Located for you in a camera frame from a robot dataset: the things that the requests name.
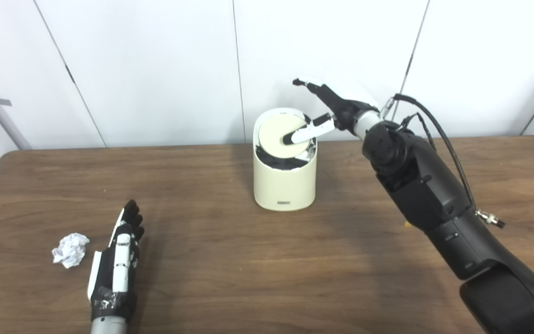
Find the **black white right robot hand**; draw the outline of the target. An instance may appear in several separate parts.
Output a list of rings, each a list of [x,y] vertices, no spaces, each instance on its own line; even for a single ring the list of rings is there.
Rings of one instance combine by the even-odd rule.
[[[284,145],[315,139],[333,130],[348,131],[363,141],[372,127],[383,122],[377,102],[361,87],[326,84],[302,77],[294,79],[292,84],[306,87],[330,112],[284,135]]]

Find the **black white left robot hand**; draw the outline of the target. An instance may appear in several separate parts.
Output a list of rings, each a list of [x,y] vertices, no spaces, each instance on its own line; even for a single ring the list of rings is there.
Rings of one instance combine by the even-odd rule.
[[[117,218],[108,247],[95,251],[87,289],[93,327],[126,328],[135,313],[136,267],[145,233],[142,222],[138,204],[130,199]]]

